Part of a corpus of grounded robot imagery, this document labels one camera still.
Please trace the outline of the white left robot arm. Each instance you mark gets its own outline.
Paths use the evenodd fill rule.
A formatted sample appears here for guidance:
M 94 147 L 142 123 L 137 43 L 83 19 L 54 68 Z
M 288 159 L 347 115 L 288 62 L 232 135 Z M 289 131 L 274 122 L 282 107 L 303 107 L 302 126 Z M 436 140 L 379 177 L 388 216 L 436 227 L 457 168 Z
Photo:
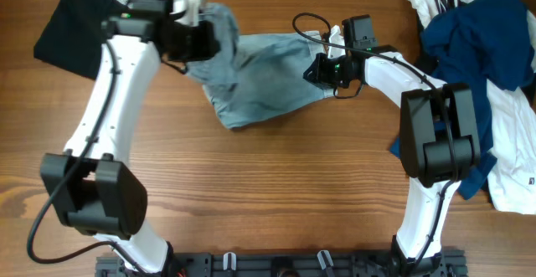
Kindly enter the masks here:
M 61 154 L 46 154 L 40 176 L 65 227 L 108 245 L 134 276 L 183 276 L 172 245 L 146 219 L 147 190 L 128 166 L 131 139 L 152 78 L 174 61 L 210 59 L 219 51 L 213 23 L 173 15 L 110 17 L 102 25 L 99 73 L 83 118 Z

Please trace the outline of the light blue denim shorts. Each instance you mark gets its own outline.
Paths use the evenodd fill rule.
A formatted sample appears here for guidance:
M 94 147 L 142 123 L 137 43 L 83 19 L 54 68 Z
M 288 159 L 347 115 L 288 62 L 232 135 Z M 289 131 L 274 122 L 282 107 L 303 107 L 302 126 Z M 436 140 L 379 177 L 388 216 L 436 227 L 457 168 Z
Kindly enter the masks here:
M 322 45 L 297 33 L 242 35 L 221 3 L 208 4 L 202 18 L 214 25 L 220 51 L 188 63 L 187 76 L 202 85 L 225 128 L 267 121 L 333 96 L 333 89 L 303 79 Z

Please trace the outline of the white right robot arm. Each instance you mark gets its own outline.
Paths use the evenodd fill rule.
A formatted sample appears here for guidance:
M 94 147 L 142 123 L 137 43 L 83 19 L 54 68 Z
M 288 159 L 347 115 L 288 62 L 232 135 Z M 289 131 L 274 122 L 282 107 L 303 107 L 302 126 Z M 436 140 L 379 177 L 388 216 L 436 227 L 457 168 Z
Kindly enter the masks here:
M 480 161 L 472 92 L 463 83 L 435 80 L 392 46 L 316 55 L 306 81 L 347 89 L 354 80 L 379 90 L 400 109 L 399 159 L 410 178 L 403 223 L 392 258 L 399 274 L 438 269 L 441 234 L 452 197 Z

